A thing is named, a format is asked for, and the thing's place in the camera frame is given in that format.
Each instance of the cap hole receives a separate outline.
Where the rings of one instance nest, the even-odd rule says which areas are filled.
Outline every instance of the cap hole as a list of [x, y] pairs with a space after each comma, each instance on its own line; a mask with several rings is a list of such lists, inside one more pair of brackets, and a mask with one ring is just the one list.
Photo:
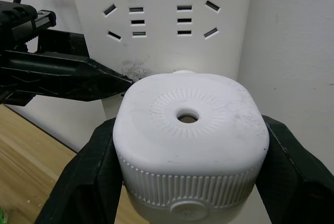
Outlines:
[[198, 113], [192, 109], [182, 109], [177, 114], [177, 119], [183, 123], [195, 123], [198, 121]]

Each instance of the wall outlet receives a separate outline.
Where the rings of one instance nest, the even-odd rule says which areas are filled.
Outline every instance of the wall outlet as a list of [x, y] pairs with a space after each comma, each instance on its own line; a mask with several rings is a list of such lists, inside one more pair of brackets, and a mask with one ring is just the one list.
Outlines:
[[91, 58], [138, 80], [192, 70], [235, 79], [249, 0], [76, 0]]

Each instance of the wooden table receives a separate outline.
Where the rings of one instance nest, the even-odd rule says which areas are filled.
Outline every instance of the wooden table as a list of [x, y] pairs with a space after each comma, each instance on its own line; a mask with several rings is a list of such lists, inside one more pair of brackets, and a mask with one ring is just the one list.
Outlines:
[[[32, 224], [66, 164], [75, 155], [9, 108], [0, 105], [0, 207], [9, 224]], [[115, 224], [147, 224], [122, 190]]]

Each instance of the black mechanical part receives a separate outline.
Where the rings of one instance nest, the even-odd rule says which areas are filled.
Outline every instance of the black mechanical part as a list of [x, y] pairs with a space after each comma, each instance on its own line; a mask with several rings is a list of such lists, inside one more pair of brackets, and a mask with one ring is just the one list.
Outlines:
[[334, 176], [284, 124], [264, 120], [270, 146], [256, 186], [271, 223], [334, 223]]
[[83, 34], [51, 29], [40, 31], [37, 52], [56, 52], [89, 57]]
[[20, 107], [25, 107], [36, 95], [31, 93], [23, 93], [23, 92], [10, 92], [10, 91], [2, 91], [0, 89], [0, 104], [7, 105], [18, 105]]
[[124, 92], [131, 84], [130, 79], [88, 57], [9, 50], [0, 54], [3, 91], [92, 101]]
[[123, 181], [114, 123], [108, 120], [96, 128], [65, 167], [35, 224], [114, 223]]
[[40, 30], [56, 25], [52, 11], [0, 1], [0, 49], [12, 50], [37, 37]]

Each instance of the white wall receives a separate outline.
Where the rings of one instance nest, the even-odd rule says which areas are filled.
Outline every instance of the white wall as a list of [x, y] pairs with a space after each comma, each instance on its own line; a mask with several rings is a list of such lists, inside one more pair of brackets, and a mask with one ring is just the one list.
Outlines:
[[334, 0], [250, 0], [238, 81], [334, 173]]
[[[74, 0], [22, 0], [22, 3], [37, 10], [54, 11], [57, 15], [55, 29], [82, 33]], [[36, 45], [35, 40], [29, 44], [29, 49]], [[93, 130], [105, 121], [101, 101], [79, 102], [36, 96], [26, 107], [13, 108], [75, 150], [79, 150]]]

